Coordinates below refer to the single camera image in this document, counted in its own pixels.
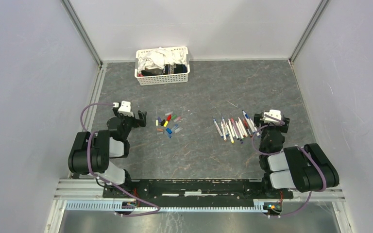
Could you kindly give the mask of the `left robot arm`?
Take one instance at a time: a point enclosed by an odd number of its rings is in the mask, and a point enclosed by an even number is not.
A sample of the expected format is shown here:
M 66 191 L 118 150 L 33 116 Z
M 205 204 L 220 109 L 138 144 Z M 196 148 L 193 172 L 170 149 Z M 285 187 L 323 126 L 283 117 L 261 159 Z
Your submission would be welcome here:
M 100 130 L 94 136 L 90 132 L 76 134 L 69 157 L 68 168 L 73 174 L 92 175 L 107 180 L 122 198 L 129 197 L 134 189 L 127 170 L 111 162 L 112 158 L 126 158 L 129 155 L 129 133 L 133 128 L 146 127 L 147 112 L 139 110 L 138 118 L 126 116 L 113 108 L 114 117 L 107 121 L 107 129 Z

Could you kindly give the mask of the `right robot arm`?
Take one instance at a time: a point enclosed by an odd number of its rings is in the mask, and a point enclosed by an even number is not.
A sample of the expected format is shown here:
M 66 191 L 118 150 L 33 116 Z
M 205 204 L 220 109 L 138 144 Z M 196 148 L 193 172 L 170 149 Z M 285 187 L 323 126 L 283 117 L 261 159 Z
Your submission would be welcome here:
M 261 192 L 274 198 L 281 189 L 299 192 L 323 192 L 339 185 L 339 174 L 317 143 L 284 147 L 290 119 L 279 110 L 254 115 L 254 137 L 259 137 L 255 151 L 265 171 Z

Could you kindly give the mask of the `white marker red label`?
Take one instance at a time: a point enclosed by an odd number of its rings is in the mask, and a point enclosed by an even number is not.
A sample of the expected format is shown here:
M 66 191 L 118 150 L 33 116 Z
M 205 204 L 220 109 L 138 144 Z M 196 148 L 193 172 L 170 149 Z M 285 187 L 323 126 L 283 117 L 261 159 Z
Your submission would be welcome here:
M 253 132 L 252 132 L 251 128 L 248 126 L 248 124 L 247 124 L 247 122 L 246 122 L 246 120 L 244 118 L 242 119 L 242 124 L 243 124 L 246 132 L 248 133 L 248 136 L 252 137 L 253 136 Z

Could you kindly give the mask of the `white marker pen body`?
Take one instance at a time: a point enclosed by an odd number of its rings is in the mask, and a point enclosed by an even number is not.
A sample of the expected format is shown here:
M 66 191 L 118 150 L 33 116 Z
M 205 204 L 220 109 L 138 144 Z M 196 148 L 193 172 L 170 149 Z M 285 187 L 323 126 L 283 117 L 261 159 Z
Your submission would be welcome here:
M 238 118 L 238 123 L 239 123 L 240 128 L 241 128 L 241 131 L 242 131 L 242 133 L 243 133 L 243 137 L 248 137 L 248 134 L 247 134 L 247 132 L 246 132 L 246 129 L 245 129 L 245 127 L 244 127 L 244 125 L 243 125 L 243 122 L 242 122 L 242 120 L 241 120 L 240 118 Z

